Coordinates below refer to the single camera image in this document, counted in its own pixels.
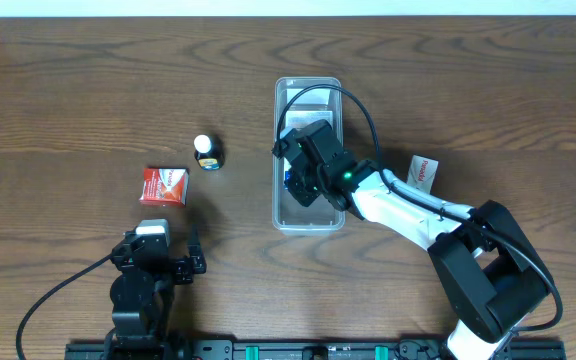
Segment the dark bottle white cap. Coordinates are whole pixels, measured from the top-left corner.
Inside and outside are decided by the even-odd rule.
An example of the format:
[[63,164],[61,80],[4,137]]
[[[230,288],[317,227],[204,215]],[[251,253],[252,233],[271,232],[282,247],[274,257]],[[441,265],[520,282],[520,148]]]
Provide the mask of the dark bottle white cap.
[[206,134],[197,135],[193,144],[195,160],[203,170],[213,171],[223,167],[223,152],[211,137]]

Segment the red Panadol box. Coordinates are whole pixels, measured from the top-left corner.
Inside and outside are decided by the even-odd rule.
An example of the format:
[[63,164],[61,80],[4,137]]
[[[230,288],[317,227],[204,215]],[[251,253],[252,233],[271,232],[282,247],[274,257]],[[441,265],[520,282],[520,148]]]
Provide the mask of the red Panadol box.
[[181,206],[187,202],[189,173],[183,168],[146,168],[139,198],[141,204],[153,206]]

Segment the blue tall box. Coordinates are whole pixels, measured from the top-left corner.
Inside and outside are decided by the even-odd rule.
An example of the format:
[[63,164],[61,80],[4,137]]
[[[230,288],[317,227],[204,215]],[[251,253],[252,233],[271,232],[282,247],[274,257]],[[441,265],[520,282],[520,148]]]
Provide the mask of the blue tall box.
[[[339,108],[329,105],[315,104],[295,104],[286,113],[284,125],[294,129],[302,129],[307,125],[318,120],[326,120],[333,128],[333,132],[343,141],[340,135],[341,122],[339,118]],[[286,159],[278,160],[275,158],[278,169],[276,174],[279,176],[278,184],[282,190],[287,191],[288,187],[284,184],[289,178],[290,164]]]

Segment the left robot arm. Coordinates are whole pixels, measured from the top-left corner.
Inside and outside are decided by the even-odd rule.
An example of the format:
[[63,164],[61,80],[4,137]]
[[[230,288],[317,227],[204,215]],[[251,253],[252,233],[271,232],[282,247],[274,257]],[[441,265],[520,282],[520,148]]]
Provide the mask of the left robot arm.
[[207,270],[198,230],[191,228],[188,253],[169,255],[170,231],[165,219],[144,220],[124,233],[110,261],[121,273],[110,289],[117,346],[114,353],[173,354],[167,333],[174,288],[189,285]]

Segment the clear plastic container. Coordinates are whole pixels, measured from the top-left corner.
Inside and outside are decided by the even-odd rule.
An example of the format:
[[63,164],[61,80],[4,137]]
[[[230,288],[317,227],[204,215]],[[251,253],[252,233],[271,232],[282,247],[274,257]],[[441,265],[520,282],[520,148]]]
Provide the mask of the clear plastic container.
[[[343,136],[342,94],[337,90],[314,89],[302,96],[304,88],[325,84],[338,87],[341,82],[334,77],[283,77],[275,85],[274,127],[284,128],[287,111],[295,104],[329,105],[339,108],[340,135]],[[273,160],[272,220],[273,225],[288,236],[327,236],[341,229],[345,214],[334,209],[322,196],[309,207],[301,206],[291,195],[279,187],[279,176]]]

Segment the white Panadol box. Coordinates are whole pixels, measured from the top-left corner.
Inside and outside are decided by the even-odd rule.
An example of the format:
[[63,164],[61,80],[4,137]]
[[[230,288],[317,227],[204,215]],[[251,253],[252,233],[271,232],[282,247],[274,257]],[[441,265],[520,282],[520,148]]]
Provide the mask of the white Panadol box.
[[439,162],[414,155],[408,170],[407,184],[425,193],[430,193]]

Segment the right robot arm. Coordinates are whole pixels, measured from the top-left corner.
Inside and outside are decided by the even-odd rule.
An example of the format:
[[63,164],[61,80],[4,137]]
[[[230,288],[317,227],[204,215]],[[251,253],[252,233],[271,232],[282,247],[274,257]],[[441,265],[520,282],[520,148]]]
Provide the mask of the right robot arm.
[[454,359],[491,359],[547,296],[552,275],[517,221],[489,200],[473,208],[436,198],[379,163],[359,161],[326,120],[280,131],[273,154],[302,206],[324,197],[336,210],[388,227],[430,257],[458,323],[446,341]]

